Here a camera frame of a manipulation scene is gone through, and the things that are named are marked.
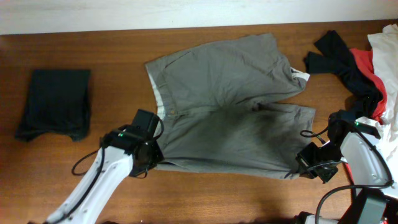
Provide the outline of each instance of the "wood grain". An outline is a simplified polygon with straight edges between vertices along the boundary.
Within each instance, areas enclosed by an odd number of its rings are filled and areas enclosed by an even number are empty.
[[[123,30],[0,36],[0,214],[2,223],[42,222],[72,192],[81,177],[72,165],[98,148],[98,139],[130,123],[137,109],[155,111],[144,69],[148,62],[178,50],[216,40],[272,32],[293,67],[313,42],[335,29],[349,47],[369,49],[366,35],[396,21],[283,24],[199,29]],[[91,131],[80,141],[44,134],[32,142],[16,141],[32,69],[88,68]],[[317,109],[314,130],[328,115],[344,109],[351,93],[332,74],[313,75],[307,89],[283,103]],[[191,174],[153,170],[144,180],[128,178],[99,216],[98,223],[238,223],[292,218],[315,212],[330,189],[348,184],[339,172],[329,183],[319,179],[273,180],[233,174]],[[350,204],[349,192],[328,199],[322,215],[339,218]]]

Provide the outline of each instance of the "gray cloth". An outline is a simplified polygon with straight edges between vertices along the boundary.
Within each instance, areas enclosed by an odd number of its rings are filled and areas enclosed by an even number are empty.
[[[304,90],[272,34],[213,42],[146,64],[165,131],[160,170],[298,176],[315,110],[273,103]]]

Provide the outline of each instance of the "black cloth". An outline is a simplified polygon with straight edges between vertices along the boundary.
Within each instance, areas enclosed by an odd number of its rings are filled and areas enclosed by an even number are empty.
[[[15,138],[30,141],[43,133],[86,137],[90,125],[89,70],[34,70]]]
[[[323,55],[308,53],[308,57],[304,59],[307,73],[338,75],[344,86],[357,97],[353,107],[348,111],[356,118],[370,118],[379,101],[383,99],[382,93],[359,71],[354,55],[341,37],[334,30],[328,31],[314,45]]]

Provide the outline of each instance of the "white background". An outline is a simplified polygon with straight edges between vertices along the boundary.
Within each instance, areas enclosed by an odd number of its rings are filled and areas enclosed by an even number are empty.
[[[398,0],[0,0],[0,34],[397,18]]]

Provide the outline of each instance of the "wooden table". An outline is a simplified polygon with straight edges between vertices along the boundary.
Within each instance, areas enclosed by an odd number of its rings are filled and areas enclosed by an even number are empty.
[[[313,43],[327,30],[337,30],[349,47],[369,50],[366,35],[393,22],[397,21],[0,36],[1,222],[43,222],[80,181],[81,177],[71,175],[72,165],[97,149],[101,136],[130,123],[139,108],[156,111],[144,62],[207,42],[272,32],[292,66],[304,70],[304,56],[309,50],[317,51]],[[72,142],[66,136],[44,134],[25,143],[13,138],[35,68],[92,71],[91,131],[86,139]],[[316,108],[313,128],[317,132],[326,126],[328,115],[344,109],[350,99],[352,94],[339,79],[324,74],[313,75],[303,93],[283,102]],[[123,181],[98,223],[246,223],[292,218],[301,211],[314,213],[327,191],[348,184],[339,168],[341,172],[327,184],[320,179],[152,170],[146,179]],[[339,218],[350,202],[349,191],[339,192],[326,201],[322,215]]]

